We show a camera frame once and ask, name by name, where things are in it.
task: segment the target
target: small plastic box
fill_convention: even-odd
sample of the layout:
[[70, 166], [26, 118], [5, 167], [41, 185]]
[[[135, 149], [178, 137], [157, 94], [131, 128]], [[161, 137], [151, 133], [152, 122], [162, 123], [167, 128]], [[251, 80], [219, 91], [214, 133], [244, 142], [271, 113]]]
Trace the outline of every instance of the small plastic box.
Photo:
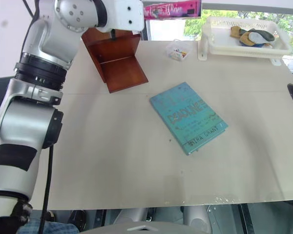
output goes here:
[[166, 47], [166, 55], [174, 60], [183, 61], [191, 52], [191, 47], [175, 39]]

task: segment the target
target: robotic arm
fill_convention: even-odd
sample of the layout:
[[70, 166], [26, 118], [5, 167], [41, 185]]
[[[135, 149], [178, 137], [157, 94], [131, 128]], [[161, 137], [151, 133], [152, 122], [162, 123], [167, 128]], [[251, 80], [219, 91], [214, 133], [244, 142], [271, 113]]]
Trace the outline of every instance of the robotic arm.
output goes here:
[[42, 149], [57, 142], [65, 75], [89, 27], [141, 31], [139, 0], [41, 0], [0, 107], [0, 217], [31, 199]]

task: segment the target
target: shoe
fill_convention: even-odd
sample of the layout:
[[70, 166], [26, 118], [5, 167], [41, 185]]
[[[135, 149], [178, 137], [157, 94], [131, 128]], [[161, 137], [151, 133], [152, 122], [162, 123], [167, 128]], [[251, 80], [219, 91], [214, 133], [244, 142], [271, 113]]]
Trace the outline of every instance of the shoe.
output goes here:
[[67, 223], [74, 224], [82, 232], [86, 226], [86, 212], [81, 210], [73, 211]]
[[55, 222], [55, 215], [52, 211], [47, 211], [45, 213], [45, 220], [49, 222]]

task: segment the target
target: shoe on floor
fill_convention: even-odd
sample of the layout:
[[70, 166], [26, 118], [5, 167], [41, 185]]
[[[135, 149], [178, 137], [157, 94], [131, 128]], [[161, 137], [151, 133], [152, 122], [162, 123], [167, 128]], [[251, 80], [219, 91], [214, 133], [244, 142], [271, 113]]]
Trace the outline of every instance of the shoe on floor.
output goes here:
[[86, 226], [86, 212], [81, 210], [73, 211], [67, 223], [74, 224], [82, 232]]
[[45, 213], [45, 220], [49, 222], [55, 222], [55, 215], [52, 211], [47, 211]]

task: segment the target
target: floor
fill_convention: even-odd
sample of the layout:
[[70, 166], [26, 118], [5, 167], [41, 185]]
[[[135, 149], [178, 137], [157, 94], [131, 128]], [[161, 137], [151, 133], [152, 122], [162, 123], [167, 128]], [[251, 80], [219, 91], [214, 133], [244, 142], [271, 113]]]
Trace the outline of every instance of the floor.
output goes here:
[[[293, 234], [293, 206], [286, 202], [248, 204], [255, 234]], [[242, 234], [242, 224], [237, 206], [206, 206], [212, 225], [213, 234]], [[120, 210], [108, 210], [105, 225], [114, 222]], [[96, 210], [86, 210], [86, 229], [92, 229]], [[70, 211], [54, 211], [57, 222], [66, 223]], [[32, 217], [39, 218], [41, 211], [33, 211]], [[180, 207], [156, 208], [153, 221], [183, 224]]]

